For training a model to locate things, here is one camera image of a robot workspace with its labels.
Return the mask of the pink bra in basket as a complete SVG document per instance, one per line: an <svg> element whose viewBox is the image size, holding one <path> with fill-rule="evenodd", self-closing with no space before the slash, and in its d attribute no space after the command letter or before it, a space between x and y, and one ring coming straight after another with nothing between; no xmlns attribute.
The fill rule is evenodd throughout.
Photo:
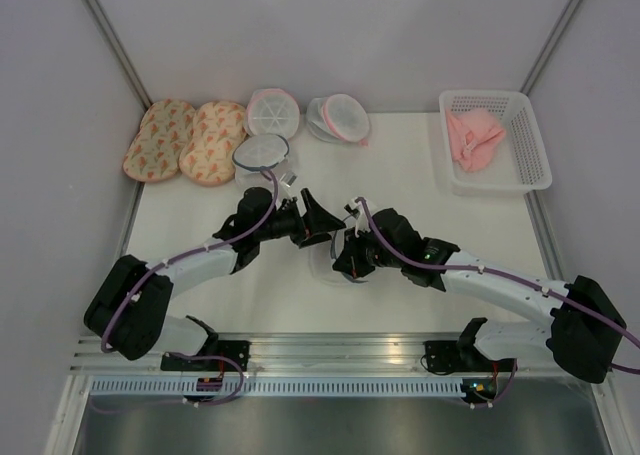
<svg viewBox="0 0 640 455"><path fill-rule="evenodd" d="M459 114L445 111L451 158L465 172L485 169L506 137L506 129L488 110L475 108Z"/></svg>

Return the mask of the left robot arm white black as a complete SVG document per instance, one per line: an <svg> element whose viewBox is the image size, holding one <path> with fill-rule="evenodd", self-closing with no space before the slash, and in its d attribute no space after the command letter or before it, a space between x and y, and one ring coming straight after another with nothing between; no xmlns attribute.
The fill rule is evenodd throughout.
<svg viewBox="0 0 640 455"><path fill-rule="evenodd" d="M280 203L267 189L247 189L220 230L203 244L156 263L133 255L117 259L90 302L83 323L101 338L102 350L129 361L147 355L169 332L172 298L202 283L233 275L260 253L263 242L288 238L299 248L331 239L345 223L325 210L308 189Z"/></svg>

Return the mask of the left aluminium corner post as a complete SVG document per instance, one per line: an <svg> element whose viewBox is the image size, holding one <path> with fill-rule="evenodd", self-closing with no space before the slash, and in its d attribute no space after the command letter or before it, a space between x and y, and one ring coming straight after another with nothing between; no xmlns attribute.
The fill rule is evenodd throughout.
<svg viewBox="0 0 640 455"><path fill-rule="evenodd" d="M100 0L81 0L135 99L148 109L152 100Z"/></svg>

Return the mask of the pink-trimmed mesh bag upright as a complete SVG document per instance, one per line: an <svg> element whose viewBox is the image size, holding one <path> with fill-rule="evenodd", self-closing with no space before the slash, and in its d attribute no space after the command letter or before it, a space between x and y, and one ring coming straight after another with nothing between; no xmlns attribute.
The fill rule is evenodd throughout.
<svg viewBox="0 0 640 455"><path fill-rule="evenodd" d="M296 100L280 88L256 90L246 107L244 128L250 136L275 134L289 140L300 125Z"/></svg>

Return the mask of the right aluminium corner post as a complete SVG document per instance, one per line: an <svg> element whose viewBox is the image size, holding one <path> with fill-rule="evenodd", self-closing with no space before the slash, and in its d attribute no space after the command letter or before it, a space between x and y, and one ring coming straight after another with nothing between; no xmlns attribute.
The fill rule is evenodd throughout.
<svg viewBox="0 0 640 455"><path fill-rule="evenodd" d="M527 96L532 93L584 2L585 0L567 0L524 79L521 93Z"/></svg>

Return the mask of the floral bra pad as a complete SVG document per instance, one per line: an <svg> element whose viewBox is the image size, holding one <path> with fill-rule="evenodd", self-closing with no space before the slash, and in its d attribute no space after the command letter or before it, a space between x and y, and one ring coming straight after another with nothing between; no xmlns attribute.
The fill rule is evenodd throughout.
<svg viewBox="0 0 640 455"><path fill-rule="evenodd" d="M183 100L153 103L124 156L124 173L142 183L173 178L179 172L179 156L192 138L195 113L195 108Z"/></svg>
<svg viewBox="0 0 640 455"><path fill-rule="evenodd" d="M212 101L194 116L193 136L179 158L179 169L192 182L219 186L234 178L232 155L244 142L245 107L233 101Z"/></svg>

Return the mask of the aluminium front rail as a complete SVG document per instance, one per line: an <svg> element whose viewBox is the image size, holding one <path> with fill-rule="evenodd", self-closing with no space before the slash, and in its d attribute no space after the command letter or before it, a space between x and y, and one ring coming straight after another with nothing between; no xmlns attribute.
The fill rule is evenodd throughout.
<svg viewBox="0 0 640 455"><path fill-rule="evenodd" d="M252 376L424 375L420 359L427 341L453 341L455 333L221 333L218 344L248 344L246 361ZM99 339L80 338L67 370L74 375L161 375L162 349L129 361L104 353Z"/></svg>

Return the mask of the right floral bra pad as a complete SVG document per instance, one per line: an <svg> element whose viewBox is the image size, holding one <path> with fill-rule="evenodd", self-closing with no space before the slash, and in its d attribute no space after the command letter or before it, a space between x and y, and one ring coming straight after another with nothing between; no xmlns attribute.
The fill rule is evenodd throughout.
<svg viewBox="0 0 640 455"><path fill-rule="evenodd" d="M179 169L192 182L219 186L234 178L232 155L244 142L245 107L233 101L212 101L194 116L193 136L179 158Z"/></svg>

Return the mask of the pink-trimmed mesh bag tilted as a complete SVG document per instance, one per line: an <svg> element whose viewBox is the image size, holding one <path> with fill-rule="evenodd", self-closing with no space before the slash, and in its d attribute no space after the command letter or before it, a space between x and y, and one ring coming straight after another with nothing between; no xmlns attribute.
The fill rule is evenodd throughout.
<svg viewBox="0 0 640 455"><path fill-rule="evenodd" d="M367 112L347 94L312 99L306 110L306 124L314 137L335 144L367 146L371 133Z"/></svg>

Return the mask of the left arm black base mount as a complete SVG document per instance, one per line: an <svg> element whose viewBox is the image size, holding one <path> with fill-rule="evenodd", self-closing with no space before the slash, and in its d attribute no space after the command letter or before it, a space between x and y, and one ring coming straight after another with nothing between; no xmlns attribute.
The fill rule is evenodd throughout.
<svg viewBox="0 0 640 455"><path fill-rule="evenodd" d="M247 369L250 342L209 338L195 354L168 352L162 357L160 369L166 372L237 372Z"/></svg>

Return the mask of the white perforated plastic basket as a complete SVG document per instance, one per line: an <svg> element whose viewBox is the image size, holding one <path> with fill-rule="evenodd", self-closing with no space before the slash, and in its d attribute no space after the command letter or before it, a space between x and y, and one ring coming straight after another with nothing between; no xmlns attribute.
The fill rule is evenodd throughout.
<svg viewBox="0 0 640 455"><path fill-rule="evenodd" d="M453 193L524 195L551 186L545 146L526 95L447 90L439 96L439 111Z"/></svg>

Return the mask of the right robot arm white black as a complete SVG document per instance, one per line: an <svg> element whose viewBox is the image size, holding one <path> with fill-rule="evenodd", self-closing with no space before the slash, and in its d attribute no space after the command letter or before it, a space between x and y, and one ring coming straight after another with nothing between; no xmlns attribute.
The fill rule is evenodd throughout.
<svg viewBox="0 0 640 455"><path fill-rule="evenodd" d="M572 282L530 277L421 236L393 209L371 213L360 199L346 206L355 219L344 233L333 270L352 279L394 268L413 284L464 295L520 316L518 322L472 319L457 339L425 345L435 374L484 371L517 360L554 362L569 375L602 383L626 324L600 285L584 276Z"/></svg>

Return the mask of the left floral bra pad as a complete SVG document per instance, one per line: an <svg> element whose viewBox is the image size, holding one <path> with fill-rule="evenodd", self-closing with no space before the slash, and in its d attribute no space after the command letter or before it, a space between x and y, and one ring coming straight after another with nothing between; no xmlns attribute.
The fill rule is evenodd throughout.
<svg viewBox="0 0 640 455"><path fill-rule="evenodd" d="M195 113L195 108L183 100L153 103L124 156L124 173L142 183L173 178L179 172L179 156L192 138Z"/></svg>

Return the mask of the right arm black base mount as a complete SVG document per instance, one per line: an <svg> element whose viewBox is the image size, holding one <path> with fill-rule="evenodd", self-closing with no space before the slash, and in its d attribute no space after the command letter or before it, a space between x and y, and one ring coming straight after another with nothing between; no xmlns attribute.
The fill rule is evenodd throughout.
<svg viewBox="0 0 640 455"><path fill-rule="evenodd" d="M454 340L424 342L427 370L436 375L491 372L493 364L473 347L459 348Z"/></svg>

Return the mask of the aluminium corner post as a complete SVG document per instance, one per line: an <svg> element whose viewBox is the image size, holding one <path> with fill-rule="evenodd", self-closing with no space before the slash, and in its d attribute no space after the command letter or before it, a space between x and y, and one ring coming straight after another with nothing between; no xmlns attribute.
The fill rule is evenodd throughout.
<svg viewBox="0 0 640 455"><path fill-rule="evenodd" d="M135 99L148 109L152 100L100 0L81 0Z"/></svg>
<svg viewBox="0 0 640 455"><path fill-rule="evenodd" d="M532 93L584 2L585 0L567 0L524 79L521 93L527 96Z"/></svg>

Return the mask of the blue-trimmed mesh laundry bag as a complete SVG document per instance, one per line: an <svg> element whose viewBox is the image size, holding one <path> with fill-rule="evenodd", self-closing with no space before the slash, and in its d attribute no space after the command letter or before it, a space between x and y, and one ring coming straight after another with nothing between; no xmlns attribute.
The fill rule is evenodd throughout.
<svg viewBox="0 0 640 455"><path fill-rule="evenodd" d="M345 228L332 232L328 241L314 245L309 249L309 269L315 280L328 286L340 288L363 286L369 283L367 279L354 279L351 275L333 270L333 264L344 246L344 232L355 226L354 219L353 215L347 215L343 219Z"/></svg>

